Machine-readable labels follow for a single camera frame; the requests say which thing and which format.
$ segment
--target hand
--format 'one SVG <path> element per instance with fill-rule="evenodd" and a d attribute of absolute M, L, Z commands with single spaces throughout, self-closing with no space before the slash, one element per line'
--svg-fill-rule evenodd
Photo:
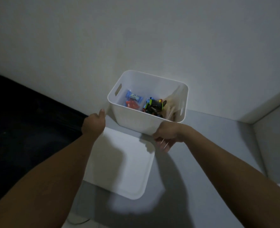
<path fill-rule="evenodd" d="M 157 131 L 153 134 L 159 148 L 168 152 L 176 142 L 183 142 L 182 126 L 183 124 L 177 122 L 161 122 Z"/>
<path fill-rule="evenodd" d="M 84 119 L 81 131 L 82 134 L 91 134 L 96 139 L 102 134 L 105 128 L 105 111 L 101 109 L 99 115 L 96 113 Z"/>

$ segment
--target storage box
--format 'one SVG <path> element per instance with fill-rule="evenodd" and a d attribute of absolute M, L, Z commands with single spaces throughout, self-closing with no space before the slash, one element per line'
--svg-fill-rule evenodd
<path fill-rule="evenodd" d="M 187 108 L 189 88 L 186 84 L 179 81 L 128 70 L 122 74 L 107 98 L 111 104 L 116 121 L 120 126 L 152 135 L 160 123 L 167 120 L 123 106 L 125 101 L 127 101 L 125 97 L 127 91 L 130 90 L 136 95 L 143 97 L 140 104 L 142 108 L 147 98 L 153 97 L 154 99 L 165 100 L 167 96 L 171 95 L 179 87 L 181 90 L 179 101 L 180 110 L 175 114 L 175 121 L 183 122 Z"/>

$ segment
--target black cable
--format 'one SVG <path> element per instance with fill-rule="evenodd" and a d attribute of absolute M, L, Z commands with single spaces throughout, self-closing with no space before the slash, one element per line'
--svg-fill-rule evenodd
<path fill-rule="evenodd" d="M 66 219 L 66 221 L 67 221 L 69 224 L 71 224 L 71 225 L 81 225 L 81 224 L 84 224 L 84 223 L 88 222 L 89 220 L 90 220 L 90 219 L 87 219 L 86 221 L 80 222 L 80 223 L 72 223 L 71 221 L 69 221 L 68 219 Z"/>

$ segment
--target blue snack packet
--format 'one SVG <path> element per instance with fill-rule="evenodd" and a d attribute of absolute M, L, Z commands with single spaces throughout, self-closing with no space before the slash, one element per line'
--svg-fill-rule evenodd
<path fill-rule="evenodd" d="M 127 91 L 126 93 L 126 98 L 131 98 L 134 99 L 136 102 L 141 103 L 143 100 L 143 97 L 135 95 L 134 93 L 132 93 L 130 90 Z"/>

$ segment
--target black surface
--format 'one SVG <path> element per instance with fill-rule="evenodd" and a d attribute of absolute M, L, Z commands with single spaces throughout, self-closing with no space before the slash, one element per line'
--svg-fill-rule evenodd
<path fill-rule="evenodd" d="M 0 199 L 81 135 L 86 115 L 0 76 Z"/>

